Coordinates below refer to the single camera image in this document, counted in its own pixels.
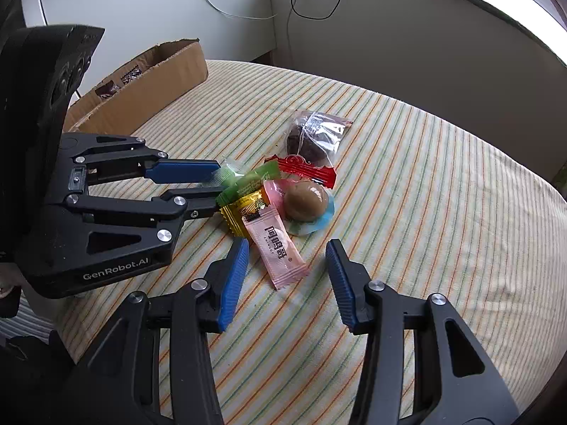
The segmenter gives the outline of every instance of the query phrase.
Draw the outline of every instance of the green candy wrapper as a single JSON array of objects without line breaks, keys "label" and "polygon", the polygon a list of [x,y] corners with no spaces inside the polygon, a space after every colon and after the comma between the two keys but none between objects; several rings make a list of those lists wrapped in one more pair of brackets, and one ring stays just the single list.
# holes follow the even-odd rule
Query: green candy wrapper
[{"label": "green candy wrapper", "polygon": [[233,203],[237,199],[259,190],[262,188],[264,181],[272,179],[281,179],[280,168],[276,160],[264,163],[262,166],[258,166],[256,169],[247,172],[244,176],[240,177],[236,183],[225,188],[225,190],[217,196],[217,204],[219,207],[223,207]]},{"label": "green candy wrapper", "polygon": [[200,186],[228,188],[236,183],[238,178],[244,176],[244,174],[246,174],[244,165],[228,158],[220,164],[219,169],[211,174],[210,180],[203,182]]}]

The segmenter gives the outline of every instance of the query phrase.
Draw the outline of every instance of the clear plastic bag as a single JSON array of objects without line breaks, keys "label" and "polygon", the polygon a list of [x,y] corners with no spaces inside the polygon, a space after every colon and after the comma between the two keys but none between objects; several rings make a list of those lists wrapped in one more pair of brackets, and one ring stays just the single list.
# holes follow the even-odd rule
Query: clear plastic bag
[{"label": "clear plastic bag", "polygon": [[290,119],[285,137],[287,156],[301,155],[313,166],[332,168],[341,143],[352,121],[345,118],[309,110],[298,110]]}]

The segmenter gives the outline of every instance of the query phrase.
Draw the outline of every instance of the cardboard box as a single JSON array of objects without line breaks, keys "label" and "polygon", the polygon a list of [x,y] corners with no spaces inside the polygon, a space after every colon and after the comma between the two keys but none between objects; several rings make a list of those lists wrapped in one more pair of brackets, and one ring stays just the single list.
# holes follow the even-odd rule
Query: cardboard box
[{"label": "cardboard box", "polygon": [[127,62],[69,108],[63,130],[132,134],[206,80],[207,64],[198,41],[163,43]]}]

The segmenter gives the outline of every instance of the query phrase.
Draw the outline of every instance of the snack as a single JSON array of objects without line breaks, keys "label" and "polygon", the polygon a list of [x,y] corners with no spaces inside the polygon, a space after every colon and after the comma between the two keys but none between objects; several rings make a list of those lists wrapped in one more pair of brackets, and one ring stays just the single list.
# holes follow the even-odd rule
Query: snack
[{"label": "snack", "polygon": [[309,268],[285,231],[275,207],[269,205],[243,219],[276,289],[307,276]]},{"label": "snack", "polygon": [[253,191],[262,187],[262,183],[268,179],[281,178],[280,168],[277,161],[269,161],[256,169],[247,172],[244,176],[236,180],[230,187],[225,188],[217,196],[217,204],[220,207],[233,203]]},{"label": "snack", "polygon": [[311,183],[311,181],[296,181],[293,179],[264,181],[264,192],[266,199],[268,200],[270,205],[278,210],[280,218],[283,220],[285,229],[289,233],[296,235],[306,235],[325,228],[333,218],[333,215],[335,215],[335,200],[333,199],[333,195],[330,191],[320,187],[320,189],[327,194],[328,204],[325,212],[320,217],[317,217],[311,222],[300,222],[291,219],[286,212],[284,197],[290,187],[302,182]]},{"label": "snack", "polygon": [[250,235],[242,223],[242,217],[257,213],[260,208],[265,207],[267,204],[267,197],[263,196],[262,190],[257,190],[237,199],[233,203],[223,206],[220,208],[220,213],[235,236],[243,236],[250,239]]},{"label": "snack", "polygon": [[103,84],[95,89],[95,94],[101,99],[105,100],[109,97],[114,96],[120,90],[120,86],[114,84],[114,81],[110,80],[108,83]]},{"label": "snack", "polygon": [[345,118],[299,110],[291,117],[287,154],[301,155],[314,166],[332,167],[338,145],[351,125]]},{"label": "snack", "polygon": [[327,210],[329,197],[321,185],[299,181],[289,187],[283,198],[287,216],[300,222],[313,222]]}]

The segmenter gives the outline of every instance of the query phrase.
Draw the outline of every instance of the brown food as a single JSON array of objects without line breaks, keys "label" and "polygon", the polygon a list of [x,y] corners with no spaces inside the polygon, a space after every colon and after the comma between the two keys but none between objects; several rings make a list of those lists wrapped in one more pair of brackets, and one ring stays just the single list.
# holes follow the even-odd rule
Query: brown food
[{"label": "brown food", "polygon": [[287,136],[287,154],[299,154],[308,163],[318,163],[327,160],[325,150],[313,142],[307,135],[303,136],[301,148],[299,140],[301,137],[302,126],[294,126]]},{"label": "brown food", "polygon": [[321,185],[311,181],[293,184],[283,198],[286,216],[300,222],[313,222],[325,214],[329,196]]}]

